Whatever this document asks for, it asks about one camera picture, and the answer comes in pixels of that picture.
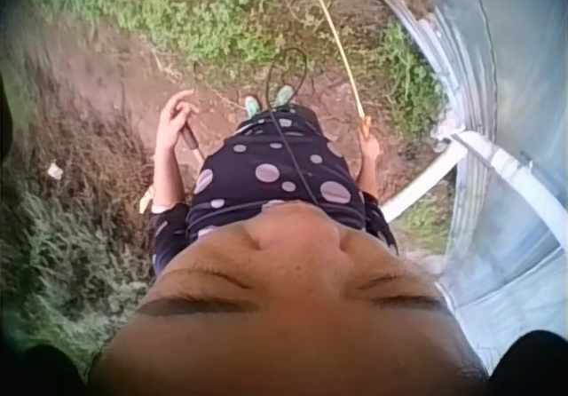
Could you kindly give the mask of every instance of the polka dot shirt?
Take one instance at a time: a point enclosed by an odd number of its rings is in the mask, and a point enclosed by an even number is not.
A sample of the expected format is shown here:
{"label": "polka dot shirt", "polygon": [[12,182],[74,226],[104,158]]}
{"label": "polka dot shirt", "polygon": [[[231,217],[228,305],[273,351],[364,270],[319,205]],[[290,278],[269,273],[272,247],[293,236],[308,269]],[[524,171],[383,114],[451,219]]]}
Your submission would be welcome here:
{"label": "polka dot shirt", "polygon": [[315,114],[299,106],[284,106],[242,123],[206,159],[191,207],[178,204],[152,216],[156,274],[178,252],[216,228],[298,200],[316,203],[333,220],[367,231],[396,251],[376,199],[359,191],[342,152],[322,135]]}

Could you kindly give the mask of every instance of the sneaker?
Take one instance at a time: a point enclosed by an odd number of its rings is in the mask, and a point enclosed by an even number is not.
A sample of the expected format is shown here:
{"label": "sneaker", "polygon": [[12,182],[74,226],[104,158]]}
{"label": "sneaker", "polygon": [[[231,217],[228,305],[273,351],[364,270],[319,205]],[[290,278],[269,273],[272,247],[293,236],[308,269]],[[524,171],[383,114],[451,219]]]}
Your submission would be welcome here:
{"label": "sneaker", "polygon": [[294,88],[292,88],[290,85],[284,85],[282,88],[280,88],[280,91],[278,91],[278,94],[276,95],[276,103],[274,104],[274,106],[280,107],[287,105],[292,99],[293,95]]}
{"label": "sneaker", "polygon": [[260,114],[260,103],[255,96],[247,96],[245,98],[245,110],[247,111],[248,119],[252,118],[254,115]]}

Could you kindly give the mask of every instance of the dirt ground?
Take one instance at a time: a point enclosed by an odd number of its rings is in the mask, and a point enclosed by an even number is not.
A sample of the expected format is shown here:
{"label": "dirt ground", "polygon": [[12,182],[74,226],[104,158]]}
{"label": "dirt ground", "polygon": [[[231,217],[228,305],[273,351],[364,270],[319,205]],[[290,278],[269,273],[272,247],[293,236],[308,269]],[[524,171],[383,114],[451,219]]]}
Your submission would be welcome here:
{"label": "dirt ground", "polygon": [[[104,25],[77,26],[60,21],[47,27],[37,21],[27,24],[18,39],[21,51],[42,67],[48,68],[64,87],[62,96],[70,96],[77,110],[98,110],[102,115],[124,109],[132,115],[135,130],[151,152],[161,107],[168,97],[182,89],[193,89],[192,102],[200,113],[190,124],[205,155],[215,152],[245,118],[243,100],[250,93],[263,95],[267,69],[261,69],[253,81],[225,86],[221,92],[193,78],[183,76],[144,39],[117,33]],[[351,172],[359,168],[355,102],[342,69],[330,67],[308,75],[296,100],[318,115],[325,134],[343,151]],[[377,170],[382,202],[405,186],[433,157],[428,146],[409,149],[404,140],[388,129],[386,119],[375,114],[373,130],[381,140],[383,156]],[[191,152],[180,143],[177,147],[185,179],[198,173]]]}

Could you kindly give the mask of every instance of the yellow rope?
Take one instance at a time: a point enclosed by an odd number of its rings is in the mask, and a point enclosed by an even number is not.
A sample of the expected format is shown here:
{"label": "yellow rope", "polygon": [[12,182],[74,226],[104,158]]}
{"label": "yellow rope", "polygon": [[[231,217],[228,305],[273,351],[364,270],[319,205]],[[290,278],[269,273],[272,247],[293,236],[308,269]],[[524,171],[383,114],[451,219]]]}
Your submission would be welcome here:
{"label": "yellow rope", "polygon": [[339,52],[341,53],[341,57],[343,59],[343,64],[345,65],[345,69],[347,70],[347,75],[349,76],[349,82],[351,83],[351,88],[353,89],[353,94],[355,95],[355,102],[357,103],[357,113],[359,117],[364,120],[365,119],[365,111],[363,110],[363,105],[361,105],[361,100],[359,99],[359,92],[357,91],[357,86],[355,85],[355,79],[353,78],[353,73],[351,72],[351,67],[349,66],[349,62],[347,61],[347,56],[345,56],[345,51],[343,50],[343,46],[341,44],[341,40],[339,39],[339,35],[337,34],[337,30],[335,30],[334,22],[331,20],[331,16],[329,15],[329,11],[327,10],[326,4],[323,0],[318,0],[321,9],[323,10],[324,15],[326,16],[327,23],[331,28],[331,32],[334,34],[335,43],[339,48]]}

